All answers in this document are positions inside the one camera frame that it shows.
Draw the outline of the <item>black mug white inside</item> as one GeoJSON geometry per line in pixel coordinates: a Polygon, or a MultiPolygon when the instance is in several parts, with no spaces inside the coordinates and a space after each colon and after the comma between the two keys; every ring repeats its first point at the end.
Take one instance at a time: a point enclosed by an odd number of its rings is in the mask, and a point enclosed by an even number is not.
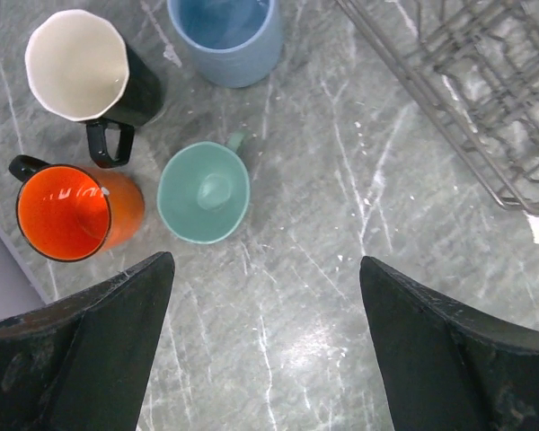
{"type": "Polygon", "coordinates": [[[30,36],[24,63],[47,111],[86,127],[103,169],[129,162],[135,132],[163,107],[158,76],[106,19],[82,9],[52,14],[30,36]]]}

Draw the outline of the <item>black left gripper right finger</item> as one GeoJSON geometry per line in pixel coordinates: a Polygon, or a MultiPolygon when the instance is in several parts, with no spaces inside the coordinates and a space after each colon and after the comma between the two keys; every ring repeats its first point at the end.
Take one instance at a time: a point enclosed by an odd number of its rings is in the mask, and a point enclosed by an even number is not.
{"type": "Polygon", "coordinates": [[[359,282],[397,430],[539,430],[539,331],[428,288],[381,260],[359,282]]]}

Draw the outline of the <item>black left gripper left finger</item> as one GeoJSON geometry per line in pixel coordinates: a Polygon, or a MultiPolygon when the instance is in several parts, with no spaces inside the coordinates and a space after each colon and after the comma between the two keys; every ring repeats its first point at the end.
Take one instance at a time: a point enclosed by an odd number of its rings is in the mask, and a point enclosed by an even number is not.
{"type": "Polygon", "coordinates": [[[0,321],[0,430],[134,430],[168,308],[174,258],[0,321]]]}

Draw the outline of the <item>mint green mug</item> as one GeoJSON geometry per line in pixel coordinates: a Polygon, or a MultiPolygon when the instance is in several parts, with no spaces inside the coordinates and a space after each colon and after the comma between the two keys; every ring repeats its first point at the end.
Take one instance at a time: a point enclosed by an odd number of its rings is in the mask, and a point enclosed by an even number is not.
{"type": "Polygon", "coordinates": [[[178,238],[213,244],[231,235],[247,212],[251,184],[238,154],[246,142],[235,132],[224,145],[198,142],[181,149],[163,169],[156,206],[178,238]]]}

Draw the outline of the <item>large orange mug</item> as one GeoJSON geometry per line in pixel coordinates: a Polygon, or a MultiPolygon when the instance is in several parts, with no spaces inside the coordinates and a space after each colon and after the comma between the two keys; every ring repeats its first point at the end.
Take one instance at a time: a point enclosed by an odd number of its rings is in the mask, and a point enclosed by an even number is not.
{"type": "Polygon", "coordinates": [[[48,259],[88,259],[131,239],[143,222],[143,195],[120,172],[23,154],[9,172],[22,183],[15,209],[22,236],[48,259]]]}

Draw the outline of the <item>light blue mug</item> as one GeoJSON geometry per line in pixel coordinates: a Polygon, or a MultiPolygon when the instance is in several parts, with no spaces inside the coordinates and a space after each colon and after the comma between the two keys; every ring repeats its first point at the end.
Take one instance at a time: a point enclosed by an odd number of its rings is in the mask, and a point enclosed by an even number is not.
{"type": "Polygon", "coordinates": [[[268,76],[283,47],[280,2],[169,1],[172,25],[211,83],[244,88],[268,76]]]}

